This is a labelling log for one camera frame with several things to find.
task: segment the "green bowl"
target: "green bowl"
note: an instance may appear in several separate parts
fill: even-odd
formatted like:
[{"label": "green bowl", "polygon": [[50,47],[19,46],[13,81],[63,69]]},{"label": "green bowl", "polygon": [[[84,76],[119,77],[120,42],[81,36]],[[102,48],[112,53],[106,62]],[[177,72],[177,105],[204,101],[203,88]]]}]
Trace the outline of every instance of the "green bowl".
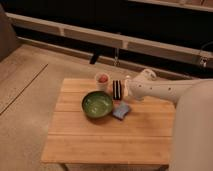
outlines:
[{"label": "green bowl", "polygon": [[84,113],[90,118],[100,118],[109,114],[113,109],[112,98],[103,91],[93,91],[82,101]]}]

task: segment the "table top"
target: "table top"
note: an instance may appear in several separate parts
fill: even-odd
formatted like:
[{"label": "table top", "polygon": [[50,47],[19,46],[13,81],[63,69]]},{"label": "table top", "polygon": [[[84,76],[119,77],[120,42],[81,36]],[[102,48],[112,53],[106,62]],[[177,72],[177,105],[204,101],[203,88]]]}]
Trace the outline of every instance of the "table top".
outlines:
[{"label": "table top", "polygon": [[45,163],[168,164],[175,108],[152,97],[131,100],[123,121],[90,120],[81,101],[92,79],[64,79],[42,154]]}]

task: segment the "blue sponge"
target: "blue sponge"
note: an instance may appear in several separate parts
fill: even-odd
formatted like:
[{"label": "blue sponge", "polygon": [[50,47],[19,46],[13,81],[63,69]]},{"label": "blue sponge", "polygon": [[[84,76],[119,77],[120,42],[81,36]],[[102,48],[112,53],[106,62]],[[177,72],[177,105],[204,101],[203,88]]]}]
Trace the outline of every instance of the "blue sponge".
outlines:
[{"label": "blue sponge", "polygon": [[121,102],[118,107],[113,110],[113,116],[116,118],[123,120],[125,115],[130,111],[130,107],[125,103]]}]

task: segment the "gray floor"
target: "gray floor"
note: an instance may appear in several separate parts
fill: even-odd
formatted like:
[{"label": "gray floor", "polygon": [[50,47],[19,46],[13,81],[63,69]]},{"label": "gray floor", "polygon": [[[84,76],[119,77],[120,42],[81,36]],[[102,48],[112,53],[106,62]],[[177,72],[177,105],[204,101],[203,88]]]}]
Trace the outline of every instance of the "gray floor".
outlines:
[{"label": "gray floor", "polygon": [[[62,80],[93,78],[103,70],[113,78],[136,75],[104,64],[89,65],[86,60],[29,45],[22,45],[3,61],[0,64],[0,95],[3,94],[0,96],[0,171],[62,170],[57,164],[40,162]],[[69,168],[72,171],[152,170],[112,165],[69,165]]]}]

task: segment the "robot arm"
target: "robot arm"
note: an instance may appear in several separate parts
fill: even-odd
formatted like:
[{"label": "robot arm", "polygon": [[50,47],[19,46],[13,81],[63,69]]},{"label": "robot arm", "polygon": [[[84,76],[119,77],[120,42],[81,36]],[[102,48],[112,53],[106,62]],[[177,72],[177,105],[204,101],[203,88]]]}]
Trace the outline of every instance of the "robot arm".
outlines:
[{"label": "robot arm", "polygon": [[188,88],[207,80],[209,79],[156,81],[155,73],[145,69],[134,79],[127,77],[125,87],[128,96],[137,100],[142,100],[144,96],[153,96],[177,103]]},{"label": "robot arm", "polygon": [[177,103],[169,171],[213,170],[213,79],[156,81],[151,70],[127,77],[126,95]]}]

